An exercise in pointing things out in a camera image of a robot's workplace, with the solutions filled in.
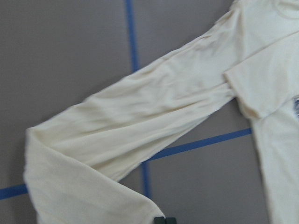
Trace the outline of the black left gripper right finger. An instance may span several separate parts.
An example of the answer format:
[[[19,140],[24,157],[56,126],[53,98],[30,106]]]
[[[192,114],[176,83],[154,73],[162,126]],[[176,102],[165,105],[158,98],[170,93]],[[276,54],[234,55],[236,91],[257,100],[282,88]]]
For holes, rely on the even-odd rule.
[[[166,217],[165,223],[166,224],[177,224],[177,220],[175,217]]]

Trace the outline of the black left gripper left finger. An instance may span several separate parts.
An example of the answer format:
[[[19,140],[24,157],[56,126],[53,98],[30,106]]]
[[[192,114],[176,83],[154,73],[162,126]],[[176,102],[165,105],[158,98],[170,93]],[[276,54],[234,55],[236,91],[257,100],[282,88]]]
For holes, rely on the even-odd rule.
[[[154,224],[165,224],[165,217],[155,217]]]

